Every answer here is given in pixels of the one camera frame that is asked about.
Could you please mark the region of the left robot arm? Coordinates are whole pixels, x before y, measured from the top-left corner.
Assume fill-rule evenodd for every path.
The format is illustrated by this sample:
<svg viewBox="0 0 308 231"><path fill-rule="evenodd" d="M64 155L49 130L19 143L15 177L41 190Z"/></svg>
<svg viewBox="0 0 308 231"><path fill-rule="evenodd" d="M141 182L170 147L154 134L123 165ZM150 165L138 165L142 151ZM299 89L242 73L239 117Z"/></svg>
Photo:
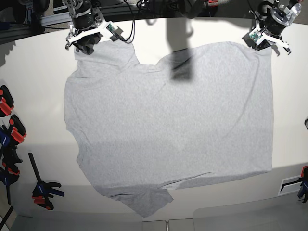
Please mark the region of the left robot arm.
<svg viewBox="0 0 308 231"><path fill-rule="evenodd" d="M278 0L273 2L265 0L255 11L251 3L249 1L247 3L254 21L250 31L243 37L246 44L256 51L278 45L290 54L290 45L283 41L282 32L300 15L302 8L300 1L290 0L288 4L283 5Z"/></svg>

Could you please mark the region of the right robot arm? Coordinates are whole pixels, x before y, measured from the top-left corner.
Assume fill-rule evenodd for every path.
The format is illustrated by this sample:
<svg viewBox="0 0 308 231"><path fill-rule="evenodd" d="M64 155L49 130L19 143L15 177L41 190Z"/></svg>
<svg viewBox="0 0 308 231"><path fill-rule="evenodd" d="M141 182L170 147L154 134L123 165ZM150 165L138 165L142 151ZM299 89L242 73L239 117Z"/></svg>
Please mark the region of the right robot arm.
<svg viewBox="0 0 308 231"><path fill-rule="evenodd" d="M73 45L77 51L91 55L94 52L93 46L102 37L99 32L93 32L103 22L98 8L93 8L90 0L64 0L63 4L68 8L72 20L65 49L68 50Z"/></svg>

